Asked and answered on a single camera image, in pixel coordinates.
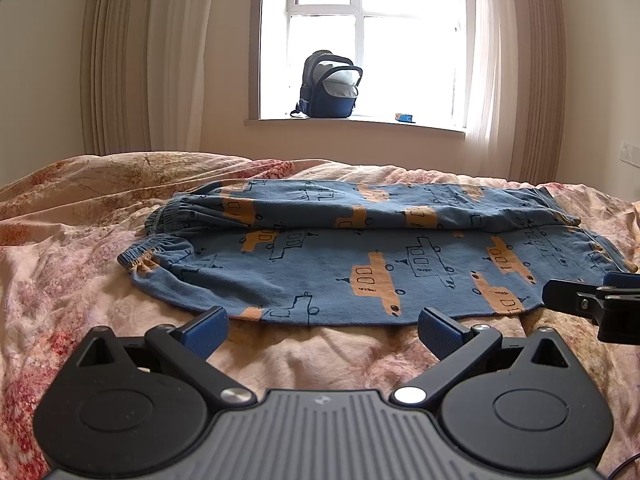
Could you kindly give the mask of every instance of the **pink bedding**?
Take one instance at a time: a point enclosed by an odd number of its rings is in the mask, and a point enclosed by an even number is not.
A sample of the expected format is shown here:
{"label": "pink bedding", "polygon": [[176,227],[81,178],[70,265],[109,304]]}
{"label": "pink bedding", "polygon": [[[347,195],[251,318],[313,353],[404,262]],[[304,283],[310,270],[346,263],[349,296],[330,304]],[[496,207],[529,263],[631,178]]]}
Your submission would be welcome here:
{"label": "pink bedding", "polygon": [[[528,186],[325,160],[131,153],[64,160],[1,188],[0,479],[39,479],[47,472],[31,433],[33,410],[91,326],[108,324],[117,335],[141,335],[155,324],[181,324],[191,317],[135,289],[116,262],[117,254],[143,235],[146,216],[174,192],[249,177]],[[584,226],[640,264],[640,202],[585,186],[547,188]],[[599,343],[588,322],[542,309],[490,322],[504,335],[524,335],[548,324],[564,336],[614,412],[603,473],[640,450],[639,349]],[[379,388],[387,394],[436,359],[415,327],[305,328],[233,320],[228,340],[210,362],[258,394],[269,387]]]}

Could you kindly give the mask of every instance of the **sheer white curtain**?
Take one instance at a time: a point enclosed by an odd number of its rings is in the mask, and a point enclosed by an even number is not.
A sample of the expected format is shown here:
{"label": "sheer white curtain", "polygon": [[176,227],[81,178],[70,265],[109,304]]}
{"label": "sheer white curtain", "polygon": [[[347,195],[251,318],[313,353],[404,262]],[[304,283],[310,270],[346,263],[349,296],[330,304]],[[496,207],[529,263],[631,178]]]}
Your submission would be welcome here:
{"label": "sheer white curtain", "polygon": [[518,102],[514,0],[476,0],[476,38],[461,173],[507,178]]}
{"label": "sheer white curtain", "polygon": [[81,63],[87,153],[197,151],[211,0],[87,0]]}

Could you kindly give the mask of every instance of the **navy backpack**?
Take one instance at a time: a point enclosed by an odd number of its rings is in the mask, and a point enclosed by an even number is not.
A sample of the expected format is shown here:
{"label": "navy backpack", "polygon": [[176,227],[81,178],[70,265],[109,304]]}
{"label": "navy backpack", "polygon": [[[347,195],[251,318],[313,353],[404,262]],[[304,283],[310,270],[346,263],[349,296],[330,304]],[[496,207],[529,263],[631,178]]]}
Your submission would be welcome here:
{"label": "navy backpack", "polygon": [[358,97],[362,69],[330,50],[318,50],[306,58],[300,87],[300,101],[291,112],[308,117],[349,117]]}

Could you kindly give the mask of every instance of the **black clamp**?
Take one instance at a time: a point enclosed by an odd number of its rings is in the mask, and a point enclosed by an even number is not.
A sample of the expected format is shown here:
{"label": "black clamp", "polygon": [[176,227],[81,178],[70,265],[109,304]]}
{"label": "black clamp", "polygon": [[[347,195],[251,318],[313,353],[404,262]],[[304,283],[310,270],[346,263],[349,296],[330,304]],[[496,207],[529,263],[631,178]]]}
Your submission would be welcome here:
{"label": "black clamp", "polygon": [[393,391],[391,402],[437,413],[460,449],[501,470],[543,475],[597,463],[610,411],[553,328],[509,338],[427,308],[418,336],[442,361]]}
{"label": "black clamp", "polygon": [[127,478],[186,456],[215,413],[257,403],[253,392],[205,361],[227,331],[220,307],[143,337],[92,328],[34,414],[47,461],[88,478]]}
{"label": "black clamp", "polygon": [[549,280],[542,301],[550,310],[589,319],[602,342],[640,344],[640,288]]}

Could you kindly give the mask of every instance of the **metal screw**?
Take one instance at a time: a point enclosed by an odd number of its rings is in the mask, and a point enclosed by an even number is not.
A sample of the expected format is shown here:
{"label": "metal screw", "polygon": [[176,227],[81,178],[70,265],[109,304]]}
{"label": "metal screw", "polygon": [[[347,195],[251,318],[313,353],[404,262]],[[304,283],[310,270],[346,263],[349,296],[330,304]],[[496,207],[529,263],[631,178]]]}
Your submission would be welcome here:
{"label": "metal screw", "polygon": [[394,397],[403,404],[420,404],[427,398],[427,392],[415,386],[404,386],[394,391]]}
{"label": "metal screw", "polygon": [[220,392],[220,399],[229,404],[242,404],[248,402],[253,394],[246,388],[226,388]]}

